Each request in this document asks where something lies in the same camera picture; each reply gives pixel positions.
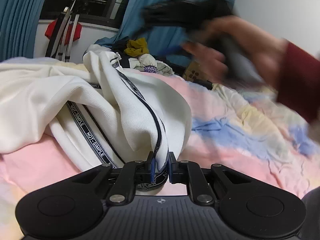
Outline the dark red sleeve forearm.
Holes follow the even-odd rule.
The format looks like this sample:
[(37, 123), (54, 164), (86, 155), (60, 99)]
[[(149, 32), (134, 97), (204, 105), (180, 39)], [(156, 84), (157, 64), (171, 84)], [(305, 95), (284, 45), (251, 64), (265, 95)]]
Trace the dark red sleeve forearm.
[(296, 111), (308, 123), (318, 117), (319, 60), (291, 42), (281, 64), (277, 102)]

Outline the person's right hand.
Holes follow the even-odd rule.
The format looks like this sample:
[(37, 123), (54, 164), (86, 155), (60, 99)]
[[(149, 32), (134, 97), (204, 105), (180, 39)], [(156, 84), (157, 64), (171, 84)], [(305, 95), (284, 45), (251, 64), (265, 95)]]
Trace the person's right hand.
[(228, 72), (225, 61), (233, 63), (236, 72), (249, 66), (264, 83), (278, 89), (281, 64), (288, 41), (276, 38), (234, 15), (216, 18), (196, 32), (193, 41), (182, 48), (193, 55), (212, 83), (224, 83)]

